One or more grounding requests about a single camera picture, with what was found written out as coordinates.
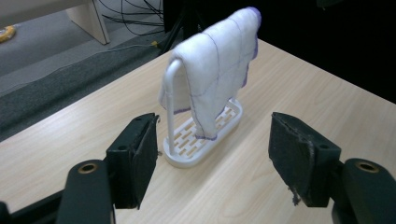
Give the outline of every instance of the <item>black cable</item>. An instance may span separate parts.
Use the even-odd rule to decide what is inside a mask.
[[[131,5],[134,6],[134,7],[138,7],[138,8],[142,8],[142,9],[146,9],[146,10],[151,10],[152,12],[126,13],[126,12],[123,11],[123,1],[127,2],[128,4],[131,4]],[[135,4],[129,2],[128,0],[121,0],[121,2],[120,2],[120,3],[121,3],[121,6],[120,6],[121,9],[120,9],[120,11],[117,11],[117,10],[115,10],[115,9],[112,9],[112,8],[108,7],[107,5],[105,5],[105,4],[102,2],[102,0],[99,0],[99,2],[100,2],[104,7],[106,7],[108,10],[113,11],[113,12],[116,12],[116,13],[118,13],[118,14],[121,15],[121,19],[114,18],[114,17],[110,17],[110,16],[107,16],[107,15],[104,15],[104,14],[103,14],[103,17],[105,17],[105,18],[107,18],[107,19],[109,19],[109,20],[115,21],[115,22],[122,22],[122,23],[125,25],[126,29],[127,29],[130,33],[132,33],[132,34],[134,34],[134,35],[153,35],[153,34],[158,34],[158,33],[163,32],[163,31],[158,31],[158,32],[152,32],[152,33],[147,33],[147,34],[137,34],[137,33],[133,32],[133,31],[128,27],[127,24],[147,25],[147,26],[163,26],[163,18],[162,18],[162,16],[161,16],[161,15],[162,15],[162,12],[161,12],[159,9],[156,9],[155,7],[153,7],[153,6],[152,6],[150,3],[148,3],[146,0],[144,0],[144,2],[146,3],[146,5],[147,5],[149,8],[136,6]],[[126,20],[125,17],[124,17],[124,15],[131,16],[131,15],[154,15],[154,14],[157,15],[157,16],[160,18],[160,20],[162,21],[162,23],[158,23],[158,22],[145,22],[145,21],[131,21],[131,20]]]
[[[131,23],[131,24],[136,24],[136,25],[149,25],[149,26],[163,26],[162,23],[156,23],[156,22],[146,22],[146,21],[127,21],[123,19],[118,19],[114,17],[109,17],[107,15],[103,15],[103,17],[111,20],[111,21],[116,21],[116,22],[126,22],[126,23]]]
[[[124,14],[123,14],[123,0],[121,0],[121,16],[122,16],[122,21],[123,21],[126,29],[134,35],[153,35],[153,34],[158,34],[158,33],[163,32],[163,31],[158,31],[158,32],[152,32],[152,33],[147,33],[147,34],[137,34],[137,33],[133,32],[131,29],[129,29],[129,27],[125,21]]]

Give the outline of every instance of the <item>gray carpet floor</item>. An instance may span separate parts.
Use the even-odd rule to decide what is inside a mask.
[[[62,13],[59,14],[53,16],[62,17]],[[8,62],[7,65],[1,64],[0,79],[3,86],[0,86],[0,141],[156,58],[160,50],[151,46],[151,42],[155,40],[161,43],[166,40],[166,34],[161,32],[163,27],[145,27],[138,31],[134,29],[141,34],[150,35],[132,35],[131,37],[131,33],[122,29],[124,24],[115,23],[115,25],[118,27],[110,25],[107,28],[112,42],[105,46],[92,40],[87,34],[83,34],[87,36],[80,38],[77,44],[64,41],[68,43],[65,44],[68,46],[64,46],[63,41],[59,39],[56,42],[49,40],[45,43],[46,40],[41,38],[37,41],[42,46],[30,47],[37,51],[29,52],[32,57],[22,60],[28,65],[21,64],[18,60],[5,58],[5,54],[0,53],[0,62],[4,62],[3,60]],[[83,33],[76,27],[72,29],[74,32]],[[40,49],[45,46],[59,52],[53,53],[52,51],[46,55],[46,52],[51,50]],[[73,54],[65,56],[70,49],[73,49]],[[27,52],[9,52],[6,55],[9,57],[11,54],[15,59],[24,57],[23,53]],[[38,75],[35,75],[35,70],[40,71]]]
[[[158,6],[161,0],[150,0]],[[100,0],[103,15],[121,19],[120,1]],[[143,7],[141,0],[129,0],[138,7],[123,4],[123,12],[134,13],[125,20],[163,23],[157,15]],[[14,24],[16,34],[0,44],[0,96],[47,76],[56,69],[79,62],[94,53],[116,47],[139,34],[158,28],[128,24],[104,18],[110,43],[102,45],[71,22],[65,11],[59,11],[30,21]]]

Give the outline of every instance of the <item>white plastic stand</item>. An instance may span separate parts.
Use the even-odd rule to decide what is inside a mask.
[[[172,62],[164,75],[167,103],[168,137],[163,139],[163,150],[170,164],[178,168],[189,168],[203,159],[240,121],[243,109],[238,101],[230,100],[223,112],[216,118],[218,138],[215,141],[197,139],[196,126],[192,118],[174,131],[173,78],[181,62]]]

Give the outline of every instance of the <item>towel rack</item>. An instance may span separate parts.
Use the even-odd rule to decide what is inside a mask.
[[[181,66],[174,60],[167,68],[163,82],[166,94],[168,136],[163,139],[163,150],[170,164],[178,168],[189,168],[201,161],[240,121],[243,108],[236,99],[227,102],[223,112],[216,118],[218,137],[216,140],[197,139],[193,118],[189,118],[174,130],[173,78]]]

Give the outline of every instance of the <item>floor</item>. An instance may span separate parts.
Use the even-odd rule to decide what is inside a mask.
[[[123,22],[104,18],[110,43],[102,45],[71,22],[65,11],[14,24],[16,34],[0,44],[0,96],[45,77],[59,68],[163,26],[162,15],[153,13],[149,8],[162,10],[162,0],[99,0],[99,3],[105,16],[117,20],[143,21],[146,25],[125,25]],[[122,17],[121,11],[133,15]]]

